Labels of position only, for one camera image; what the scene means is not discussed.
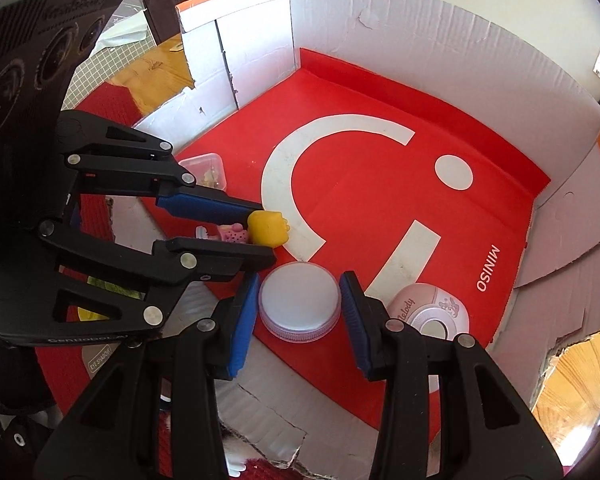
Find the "grey earbuds case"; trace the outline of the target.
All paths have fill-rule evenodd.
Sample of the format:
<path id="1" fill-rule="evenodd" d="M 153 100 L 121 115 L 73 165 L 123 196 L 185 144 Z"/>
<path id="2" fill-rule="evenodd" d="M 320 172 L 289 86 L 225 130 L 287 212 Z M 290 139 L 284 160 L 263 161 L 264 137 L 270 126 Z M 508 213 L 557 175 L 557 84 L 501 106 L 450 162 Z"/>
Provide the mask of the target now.
<path id="1" fill-rule="evenodd" d="M 82 362 L 88 378 L 92 379 L 97 374 L 117 348 L 116 342 L 106 342 L 84 346 L 81 349 Z"/>

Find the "yellow pink toy figure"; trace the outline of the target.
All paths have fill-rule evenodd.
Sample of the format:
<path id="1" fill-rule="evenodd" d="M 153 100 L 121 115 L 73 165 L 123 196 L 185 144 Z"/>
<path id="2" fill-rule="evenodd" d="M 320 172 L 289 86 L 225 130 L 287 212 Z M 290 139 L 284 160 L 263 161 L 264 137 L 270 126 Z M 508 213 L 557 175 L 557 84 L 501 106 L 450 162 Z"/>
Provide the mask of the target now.
<path id="1" fill-rule="evenodd" d="M 198 240 L 277 248 L 288 242 L 289 231 L 290 225 L 279 211 L 258 210 L 250 214 L 247 226 L 240 223 L 222 224 L 212 232 L 204 226 L 197 226 L 195 237 Z"/>

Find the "red knitted table cloth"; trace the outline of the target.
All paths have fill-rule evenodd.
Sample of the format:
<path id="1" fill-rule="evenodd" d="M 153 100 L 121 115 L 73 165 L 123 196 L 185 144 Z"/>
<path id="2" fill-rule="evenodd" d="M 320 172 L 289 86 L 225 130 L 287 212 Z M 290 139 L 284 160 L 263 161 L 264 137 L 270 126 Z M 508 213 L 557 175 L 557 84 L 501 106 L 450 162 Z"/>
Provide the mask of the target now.
<path id="1" fill-rule="evenodd" d="M 120 125 L 131 127 L 143 115 L 137 108 L 127 88 L 104 82 L 76 106 L 77 110 L 103 117 Z M 80 212 L 75 226 L 87 234 L 102 240 L 112 240 L 110 208 L 101 195 L 86 196 L 81 200 Z M 83 362 L 81 347 L 41 347 L 35 350 L 43 375 L 61 413 L 67 413 L 73 402 L 91 380 Z M 251 446 L 230 434 L 225 442 L 234 448 L 227 452 L 230 473 L 234 479 L 299 479 L 301 474 L 292 469 L 278 468 L 266 460 Z M 170 478 L 171 442 L 166 426 L 166 416 L 160 416 L 158 441 L 158 467 L 160 474 Z"/>

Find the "pink round compact case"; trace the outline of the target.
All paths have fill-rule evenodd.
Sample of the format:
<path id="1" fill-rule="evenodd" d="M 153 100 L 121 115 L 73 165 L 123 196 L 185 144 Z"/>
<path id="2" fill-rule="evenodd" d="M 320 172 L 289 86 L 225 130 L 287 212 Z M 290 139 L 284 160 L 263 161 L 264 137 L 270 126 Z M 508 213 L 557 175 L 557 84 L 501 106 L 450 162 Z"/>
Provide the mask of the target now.
<path id="1" fill-rule="evenodd" d="M 411 325 L 428 337 L 453 340 L 469 332 L 469 315 L 464 304 L 446 290 L 426 283 L 404 287 L 390 302 L 392 318 Z"/>

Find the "small clear plastic box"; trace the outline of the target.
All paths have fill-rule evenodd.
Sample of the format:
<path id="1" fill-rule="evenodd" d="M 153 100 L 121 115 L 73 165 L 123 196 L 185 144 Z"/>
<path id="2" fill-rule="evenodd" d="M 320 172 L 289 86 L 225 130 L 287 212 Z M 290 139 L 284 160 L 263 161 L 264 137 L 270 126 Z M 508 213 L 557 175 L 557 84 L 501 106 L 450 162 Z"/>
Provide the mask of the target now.
<path id="1" fill-rule="evenodd" d="M 180 165 L 190 172 L 198 185 L 216 190 L 226 190 L 226 175 L 222 158 L 216 153 L 201 154 L 180 160 Z"/>

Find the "orange white cardboard box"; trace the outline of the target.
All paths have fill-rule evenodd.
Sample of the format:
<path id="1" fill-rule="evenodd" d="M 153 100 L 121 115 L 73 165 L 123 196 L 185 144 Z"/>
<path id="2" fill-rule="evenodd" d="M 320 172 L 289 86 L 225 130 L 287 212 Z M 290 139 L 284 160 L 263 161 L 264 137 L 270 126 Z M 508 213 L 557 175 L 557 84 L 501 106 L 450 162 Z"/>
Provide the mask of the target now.
<path id="1" fill-rule="evenodd" d="M 600 330 L 600 106 L 500 26 L 441 0 L 190 0 L 193 88 L 140 122 L 213 152 L 280 212 L 277 261 L 390 302 L 451 294 L 524 402 Z"/>

